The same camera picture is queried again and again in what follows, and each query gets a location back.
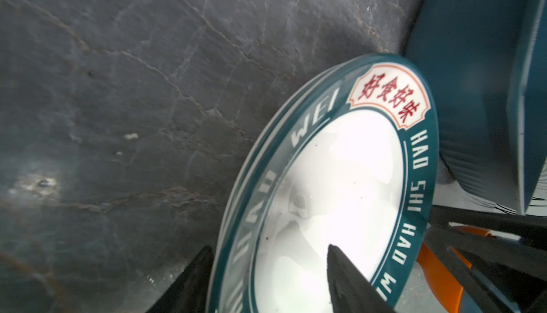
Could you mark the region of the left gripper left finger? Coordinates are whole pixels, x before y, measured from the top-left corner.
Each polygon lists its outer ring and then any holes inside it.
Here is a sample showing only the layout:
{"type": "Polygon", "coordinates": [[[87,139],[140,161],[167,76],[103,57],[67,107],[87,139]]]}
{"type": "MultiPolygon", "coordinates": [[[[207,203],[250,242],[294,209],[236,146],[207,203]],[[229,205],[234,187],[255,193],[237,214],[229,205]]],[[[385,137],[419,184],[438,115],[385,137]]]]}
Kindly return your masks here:
{"type": "Polygon", "coordinates": [[[213,262],[214,251],[207,245],[147,313],[205,312],[213,262]]]}

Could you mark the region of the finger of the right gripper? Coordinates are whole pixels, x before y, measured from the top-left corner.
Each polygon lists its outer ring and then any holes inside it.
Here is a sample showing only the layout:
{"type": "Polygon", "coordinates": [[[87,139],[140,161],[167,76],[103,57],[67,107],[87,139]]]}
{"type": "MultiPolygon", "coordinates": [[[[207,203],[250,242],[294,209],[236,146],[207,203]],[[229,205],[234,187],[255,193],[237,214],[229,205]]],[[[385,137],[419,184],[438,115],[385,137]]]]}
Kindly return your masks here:
{"type": "Polygon", "coordinates": [[[473,274],[513,312],[527,312],[546,291],[546,282],[505,265],[456,252],[473,274]]]}
{"type": "Polygon", "coordinates": [[[475,210],[433,206],[429,222],[438,226],[459,223],[511,233],[519,236],[526,246],[546,249],[546,218],[543,217],[485,213],[475,210]]]}

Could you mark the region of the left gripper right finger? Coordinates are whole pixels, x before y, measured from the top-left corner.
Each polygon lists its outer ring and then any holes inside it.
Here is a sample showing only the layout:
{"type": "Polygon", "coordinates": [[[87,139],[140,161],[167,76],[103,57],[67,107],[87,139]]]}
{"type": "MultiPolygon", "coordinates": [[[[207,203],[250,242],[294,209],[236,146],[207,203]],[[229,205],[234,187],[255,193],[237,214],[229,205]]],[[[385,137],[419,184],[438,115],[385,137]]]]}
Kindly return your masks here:
{"type": "Polygon", "coordinates": [[[334,313],[381,312],[394,313],[337,246],[328,246],[327,276],[330,301],[334,313]]]}

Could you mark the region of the teal rim hao wei plate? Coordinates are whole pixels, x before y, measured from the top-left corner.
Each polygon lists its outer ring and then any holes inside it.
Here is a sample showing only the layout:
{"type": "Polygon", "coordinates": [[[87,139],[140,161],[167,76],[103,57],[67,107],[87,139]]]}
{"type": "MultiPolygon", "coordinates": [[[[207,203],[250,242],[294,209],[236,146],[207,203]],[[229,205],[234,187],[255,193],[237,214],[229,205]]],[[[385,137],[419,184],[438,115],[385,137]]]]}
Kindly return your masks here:
{"type": "Polygon", "coordinates": [[[420,70],[393,54],[333,66],[277,111],[229,196],[208,312],[331,312],[339,247],[394,307],[417,260],[439,161],[420,70]]]}

